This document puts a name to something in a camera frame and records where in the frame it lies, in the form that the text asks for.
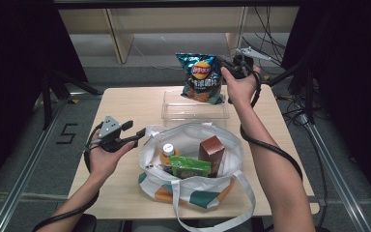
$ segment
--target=clear plastic container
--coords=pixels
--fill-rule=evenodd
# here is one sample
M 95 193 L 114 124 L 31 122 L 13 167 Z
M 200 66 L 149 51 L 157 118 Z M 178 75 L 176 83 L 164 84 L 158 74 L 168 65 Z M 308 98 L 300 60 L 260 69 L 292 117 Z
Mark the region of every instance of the clear plastic container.
M 161 118 L 164 125 L 178 126 L 191 122 L 213 122 L 219 126 L 225 125 L 230 117 L 225 92 L 221 91 L 224 103 L 210 104 L 185 98 L 182 91 L 166 91 L 162 103 Z

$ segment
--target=bottle cap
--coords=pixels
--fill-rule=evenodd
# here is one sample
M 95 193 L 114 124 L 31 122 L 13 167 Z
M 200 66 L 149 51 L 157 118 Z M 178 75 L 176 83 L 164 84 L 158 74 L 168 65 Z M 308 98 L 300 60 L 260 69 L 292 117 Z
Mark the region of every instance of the bottle cap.
M 167 156 L 171 157 L 174 155 L 174 146 L 171 143 L 167 143 L 162 147 L 162 153 Z

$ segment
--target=lay's chip bag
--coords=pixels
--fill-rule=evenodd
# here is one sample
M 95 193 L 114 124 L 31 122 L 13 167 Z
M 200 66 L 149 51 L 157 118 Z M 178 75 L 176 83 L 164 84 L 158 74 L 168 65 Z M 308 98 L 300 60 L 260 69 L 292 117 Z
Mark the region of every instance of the lay's chip bag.
M 221 67 L 215 64 L 215 56 L 195 53 L 177 53 L 176 56 L 185 71 L 182 96 L 199 102 L 223 103 Z

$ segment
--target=bag handle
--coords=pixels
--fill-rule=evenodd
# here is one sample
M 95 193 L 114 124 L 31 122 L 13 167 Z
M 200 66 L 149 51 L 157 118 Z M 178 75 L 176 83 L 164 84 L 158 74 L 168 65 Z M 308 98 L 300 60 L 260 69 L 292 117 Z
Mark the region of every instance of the bag handle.
M 180 225 L 185 228 L 188 231 L 191 232 L 218 232 L 218 231 L 226 231 L 231 228 L 236 227 L 237 225 L 240 225 L 244 223 L 246 220 L 252 218 L 252 215 L 254 213 L 255 205 L 256 205 L 256 200 L 255 200 L 255 194 L 254 191 L 251 188 L 251 185 L 249 182 L 246 180 L 245 176 L 243 173 L 238 170 L 234 174 L 234 177 L 237 178 L 237 180 L 240 181 L 241 185 L 243 186 L 243 189 L 248 196 L 249 200 L 251 201 L 252 206 L 242 213 L 241 215 L 234 217 L 232 219 L 229 219 L 227 221 L 224 221 L 214 227 L 206 227 L 206 228 L 196 228 L 192 226 L 188 226 L 184 224 L 180 218 L 179 218 L 179 201 L 180 201 L 180 183 L 181 180 L 175 180 L 171 182 L 171 186 L 173 189 L 173 209 L 174 209 L 174 214 L 177 217 L 177 220 L 179 221 Z

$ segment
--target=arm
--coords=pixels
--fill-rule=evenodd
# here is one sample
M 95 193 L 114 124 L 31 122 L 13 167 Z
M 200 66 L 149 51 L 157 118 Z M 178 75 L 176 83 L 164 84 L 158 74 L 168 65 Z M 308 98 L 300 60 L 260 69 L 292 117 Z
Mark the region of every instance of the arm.
M 99 136 L 99 131 L 97 131 L 93 139 L 97 139 Z M 113 174 L 116 169 L 117 163 L 120 158 L 127 153 L 134 142 L 129 142 L 123 146 L 119 151 L 115 153 L 108 153 L 104 151 L 101 147 L 96 147 L 97 145 L 92 145 L 92 150 L 90 152 L 90 166 L 91 173 L 86 180 L 86 182 L 81 186 L 72 196 L 69 198 L 65 204 L 63 204 L 53 216 L 58 216 L 63 213 L 75 210 L 87 202 L 89 202 L 96 193 L 103 186 L 107 178 Z M 54 223 L 48 224 L 47 226 L 41 228 L 39 231 L 72 231 L 76 226 L 77 222 L 80 220 L 82 214 L 73 217 L 68 217 Z
M 246 134 L 277 146 L 250 102 L 256 89 L 254 76 L 235 79 L 221 69 L 227 82 L 228 95 Z M 315 231 L 308 198 L 294 166 L 274 152 L 249 144 L 261 187 L 270 202 L 275 231 Z

